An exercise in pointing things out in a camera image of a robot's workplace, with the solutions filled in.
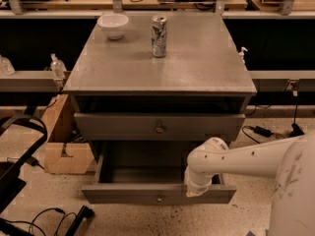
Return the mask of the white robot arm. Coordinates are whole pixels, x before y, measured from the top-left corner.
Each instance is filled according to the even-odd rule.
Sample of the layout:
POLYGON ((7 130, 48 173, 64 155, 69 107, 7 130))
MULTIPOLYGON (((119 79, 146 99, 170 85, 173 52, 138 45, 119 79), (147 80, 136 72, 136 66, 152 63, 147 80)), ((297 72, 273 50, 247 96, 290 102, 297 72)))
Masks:
POLYGON ((213 137, 187 157, 186 196, 209 191, 217 174, 275 180, 268 236, 315 236, 315 133, 230 149, 213 137))

